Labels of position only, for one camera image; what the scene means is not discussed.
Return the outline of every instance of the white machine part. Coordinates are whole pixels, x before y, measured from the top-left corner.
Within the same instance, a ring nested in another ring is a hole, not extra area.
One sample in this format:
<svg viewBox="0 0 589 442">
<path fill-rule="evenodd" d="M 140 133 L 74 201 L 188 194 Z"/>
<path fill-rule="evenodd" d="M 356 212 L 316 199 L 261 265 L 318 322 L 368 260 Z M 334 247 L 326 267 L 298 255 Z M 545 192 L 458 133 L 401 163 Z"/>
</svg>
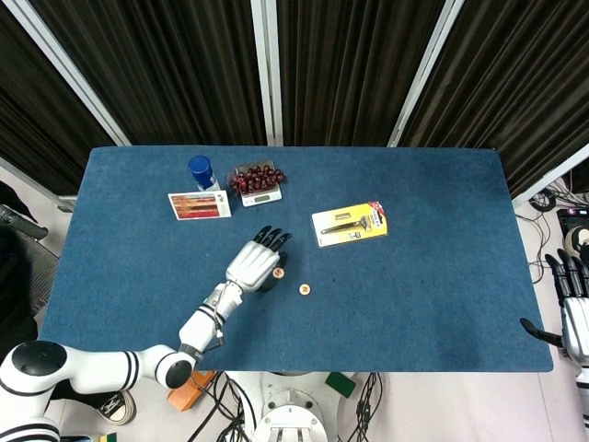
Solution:
<svg viewBox="0 0 589 442">
<path fill-rule="evenodd" d="M 326 383 L 329 373 L 225 373 L 248 392 L 255 416 L 244 406 L 245 430 L 252 442 L 337 442 L 342 396 Z"/>
<path fill-rule="evenodd" d="M 223 344 L 221 327 L 258 290 L 281 259 L 278 249 L 291 237 L 270 226 L 249 241 L 229 264 L 227 282 L 218 285 L 179 331 L 180 348 L 155 345 L 142 352 L 89 353 L 34 341 L 15 347 L 0 366 L 0 442 L 59 442 L 55 423 L 43 417 L 55 385 L 69 380 L 81 394 L 130 389 L 151 378 L 169 389 L 183 385 L 213 338 Z"/>
</svg>

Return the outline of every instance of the metal tool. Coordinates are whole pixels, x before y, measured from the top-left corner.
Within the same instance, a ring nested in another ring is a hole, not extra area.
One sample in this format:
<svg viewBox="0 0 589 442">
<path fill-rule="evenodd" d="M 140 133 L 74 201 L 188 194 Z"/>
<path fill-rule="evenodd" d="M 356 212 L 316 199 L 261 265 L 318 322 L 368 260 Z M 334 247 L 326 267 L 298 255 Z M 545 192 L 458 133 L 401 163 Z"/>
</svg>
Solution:
<svg viewBox="0 0 589 442">
<path fill-rule="evenodd" d="M 328 233 L 335 233 L 335 232 L 342 232 L 343 230 L 349 230 L 351 228 L 361 227 L 364 230 L 370 230 L 370 223 L 368 222 L 368 218 L 363 216 L 358 221 L 354 221 L 353 223 L 346 223 L 341 224 L 339 226 L 325 228 L 321 230 L 321 235 L 327 235 Z"/>
</svg>

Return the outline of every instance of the curtain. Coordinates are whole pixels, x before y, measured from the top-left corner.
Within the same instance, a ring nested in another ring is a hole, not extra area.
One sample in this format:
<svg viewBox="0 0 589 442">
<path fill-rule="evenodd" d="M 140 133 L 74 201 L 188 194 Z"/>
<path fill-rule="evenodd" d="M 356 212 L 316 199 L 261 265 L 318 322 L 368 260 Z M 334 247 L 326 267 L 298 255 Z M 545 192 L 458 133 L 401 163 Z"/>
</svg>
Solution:
<svg viewBox="0 0 589 442">
<path fill-rule="evenodd" d="M 77 193 L 90 150 L 112 143 L 0 4 L 0 157 L 50 191 Z"/>
<path fill-rule="evenodd" d="M 265 144 L 249 0 L 36 0 L 133 144 Z"/>
<path fill-rule="evenodd" d="M 587 3 L 467 0 L 401 145 L 497 149 L 516 196 L 587 143 Z"/>
<path fill-rule="evenodd" d="M 443 1 L 279 0 L 286 145 L 386 145 Z"/>
</svg>

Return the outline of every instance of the sneaker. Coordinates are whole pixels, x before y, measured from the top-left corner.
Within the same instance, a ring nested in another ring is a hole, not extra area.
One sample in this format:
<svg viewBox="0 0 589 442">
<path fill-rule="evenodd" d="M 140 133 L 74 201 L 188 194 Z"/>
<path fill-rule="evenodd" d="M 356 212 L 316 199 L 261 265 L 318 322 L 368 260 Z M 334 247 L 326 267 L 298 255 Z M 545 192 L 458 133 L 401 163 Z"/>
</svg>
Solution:
<svg viewBox="0 0 589 442">
<path fill-rule="evenodd" d="M 113 425 L 125 425 L 135 417 L 135 401 L 129 391 L 117 391 L 97 409 Z"/>
</svg>

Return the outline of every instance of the picture card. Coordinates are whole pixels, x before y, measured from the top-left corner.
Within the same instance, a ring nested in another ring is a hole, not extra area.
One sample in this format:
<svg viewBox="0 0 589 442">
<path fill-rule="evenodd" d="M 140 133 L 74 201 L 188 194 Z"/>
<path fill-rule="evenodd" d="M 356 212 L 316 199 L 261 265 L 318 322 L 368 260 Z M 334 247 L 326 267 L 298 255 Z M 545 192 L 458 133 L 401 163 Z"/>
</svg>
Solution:
<svg viewBox="0 0 589 442">
<path fill-rule="evenodd" d="M 169 193 L 167 197 L 180 221 L 231 216 L 226 191 Z"/>
</svg>

